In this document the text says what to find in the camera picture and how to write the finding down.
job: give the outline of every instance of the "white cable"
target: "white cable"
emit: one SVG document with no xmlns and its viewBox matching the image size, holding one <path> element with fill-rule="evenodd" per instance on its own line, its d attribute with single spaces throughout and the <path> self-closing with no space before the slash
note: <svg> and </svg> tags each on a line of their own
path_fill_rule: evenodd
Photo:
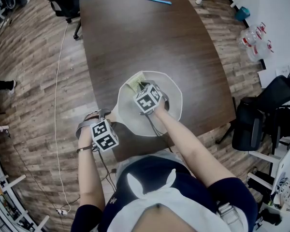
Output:
<svg viewBox="0 0 290 232">
<path fill-rule="evenodd" d="M 61 181 L 61 185 L 62 185 L 62 190 L 64 193 L 64 198 L 66 199 L 66 202 L 68 204 L 68 206 L 70 207 L 69 211 L 71 211 L 71 206 L 69 204 L 69 202 L 67 201 L 67 196 L 66 193 L 64 192 L 64 187 L 63 187 L 63 182 L 61 179 L 61 173 L 60 173 L 60 161 L 59 161 L 59 154 L 58 154 L 58 144 L 57 144 L 57 128 L 56 128 L 56 101 L 57 101 L 57 86 L 58 86 L 58 73 L 59 73 L 59 67 L 60 67 L 60 57 L 61 57 L 61 53 L 62 53 L 62 47 L 63 47 L 63 42 L 64 42 L 64 38 L 66 37 L 66 32 L 67 32 L 67 28 L 68 28 L 68 23 L 67 23 L 67 27 L 64 31 L 64 35 L 63 35 L 63 40 L 61 43 L 61 49 L 60 49 L 60 54 L 59 54 L 59 60 L 58 60 L 58 68 L 57 68 L 57 74 L 56 74 L 56 88 L 55 88 L 55 142 L 56 142 L 56 149 L 57 149 L 57 159 L 58 159 L 58 169 L 59 169 L 59 177 L 60 177 L 60 181 Z"/>
</svg>

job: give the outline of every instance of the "white apron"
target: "white apron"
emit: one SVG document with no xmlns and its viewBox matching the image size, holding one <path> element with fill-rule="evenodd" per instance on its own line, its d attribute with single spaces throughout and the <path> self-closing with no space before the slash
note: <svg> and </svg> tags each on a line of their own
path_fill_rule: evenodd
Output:
<svg viewBox="0 0 290 232">
<path fill-rule="evenodd" d="M 132 192 L 138 199 L 124 206 L 116 214 L 107 232 L 131 232 L 143 212 L 156 204 L 168 207 L 197 232 L 248 231 L 247 219 L 242 210 L 234 207 L 239 219 L 235 227 L 234 224 L 229 226 L 219 215 L 214 214 L 194 200 L 186 198 L 178 189 L 172 188 L 171 186 L 176 179 L 175 169 L 172 170 L 163 187 L 147 194 L 143 194 L 141 183 L 131 174 L 128 174 L 127 178 Z"/>
</svg>

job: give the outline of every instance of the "chair armrest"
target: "chair armrest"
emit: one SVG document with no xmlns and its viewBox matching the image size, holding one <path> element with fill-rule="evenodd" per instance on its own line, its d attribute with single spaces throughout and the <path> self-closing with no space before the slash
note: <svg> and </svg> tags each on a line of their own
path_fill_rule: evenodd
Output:
<svg viewBox="0 0 290 232">
<path fill-rule="evenodd" d="M 252 104 L 255 101 L 256 97 L 244 97 L 241 99 L 241 102 L 245 104 Z"/>
<path fill-rule="evenodd" d="M 252 133 L 251 133 L 251 141 L 250 141 L 251 147 L 256 147 L 257 145 L 258 135 L 260 134 L 259 125 L 260 125 L 260 120 L 258 118 L 255 118 L 253 122 Z"/>
</svg>

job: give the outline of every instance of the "wire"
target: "wire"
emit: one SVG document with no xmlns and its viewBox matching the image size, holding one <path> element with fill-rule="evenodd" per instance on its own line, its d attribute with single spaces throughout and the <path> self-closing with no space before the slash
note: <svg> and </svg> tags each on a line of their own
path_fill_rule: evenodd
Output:
<svg viewBox="0 0 290 232">
<path fill-rule="evenodd" d="M 98 153 L 99 153 L 100 159 L 101 159 L 101 161 L 102 161 L 102 163 L 103 163 L 103 165 L 104 165 L 104 167 L 105 167 L 105 169 L 106 169 L 106 172 L 107 172 L 107 175 L 106 175 L 105 179 L 108 181 L 108 183 L 110 183 L 110 185 L 111 185 L 113 191 L 115 192 L 115 191 L 116 191 L 116 186 L 114 185 L 114 183 L 113 183 L 113 181 L 112 181 L 110 171 L 108 170 L 107 166 L 105 165 L 104 160 L 103 160 L 102 155 L 101 155 L 101 152 L 100 152 L 100 149 L 99 149 L 98 147 L 97 147 L 97 150 L 98 150 Z"/>
<path fill-rule="evenodd" d="M 63 182 L 62 182 L 62 179 L 61 179 L 61 172 L 60 172 L 60 161 L 59 161 L 59 154 L 58 154 L 58 143 L 57 143 L 57 128 L 56 128 L 56 102 L 57 102 L 57 87 L 58 87 L 58 73 L 59 73 L 59 67 L 60 67 L 60 57 L 61 57 L 61 54 L 62 54 L 62 47 L 63 47 L 63 42 L 64 42 L 64 38 L 66 37 L 66 32 L 67 32 L 67 29 L 68 29 L 68 23 L 67 23 L 67 26 L 66 26 L 66 29 L 64 31 L 64 35 L 63 35 L 63 39 L 62 39 L 62 43 L 61 43 L 61 48 L 60 48 L 60 54 L 59 54 L 59 59 L 58 59 L 58 68 L 57 68 L 57 74 L 56 74 L 56 88 L 55 88 L 55 111 L 54 111 L 54 120 L 55 120 L 55 142 L 56 142 L 56 149 L 57 149 L 57 159 L 58 159 L 58 170 L 59 170 L 59 177 L 60 177 L 60 181 L 61 181 L 61 185 L 62 185 L 62 191 L 63 191 L 63 194 L 64 194 L 64 198 L 67 202 L 67 204 L 69 205 L 69 202 L 67 200 L 67 195 L 64 191 L 64 186 L 63 186 Z"/>
<path fill-rule="evenodd" d="M 163 140 L 164 143 L 166 144 L 166 146 L 169 148 L 169 151 L 173 153 L 173 151 L 172 151 L 171 148 L 169 147 L 169 144 L 168 144 L 168 143 L 167 143 L 167 142 L 162 138 L 163 133 L 160 132 L 160 131 L 158 131 L 158 129 L 154 126 L 153 122 L 151 121 L 151 119 L 149 118 L 148 115 L 145 115 L 145 117 L 148 119 L 148 121 L 149 121 L 149 123 L 150 123 L 150 125 L 151 125 L 151 127 L 152 127 L 152 129 L 153 129 L 153 131 L 154 131 L 154 133 L 155 133 L 155 135 L 156 135 L 157 137 L 159 137 L 161 140 Z"/>
<path fill-rule="evenodd" d="M 80 198 L 81 198 L 81 196 L 79 196 L 76 200 L 70 202 L 69 204 L 73 204 L 73 203 L 75 203 L 75 202 L 78 201 Z"/>
</svg>

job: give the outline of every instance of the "wooden table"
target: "wooden table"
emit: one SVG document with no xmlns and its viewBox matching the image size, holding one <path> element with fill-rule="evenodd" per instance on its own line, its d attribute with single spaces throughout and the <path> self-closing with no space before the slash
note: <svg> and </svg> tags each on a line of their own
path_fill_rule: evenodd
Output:
<svg viewBox="0 0 290 232">
<path fill-rule="evenodd" d="M 138 71 L 168 74 L 183 93 L 181 122 L 195 135 L 235 118 L 215 47 L 188 0 L 81 0 L 87 63 L 99 108 L 112 109 L 118 90 Z M 117 161 L 165 148 L 117 123 Z"/>
</svg>

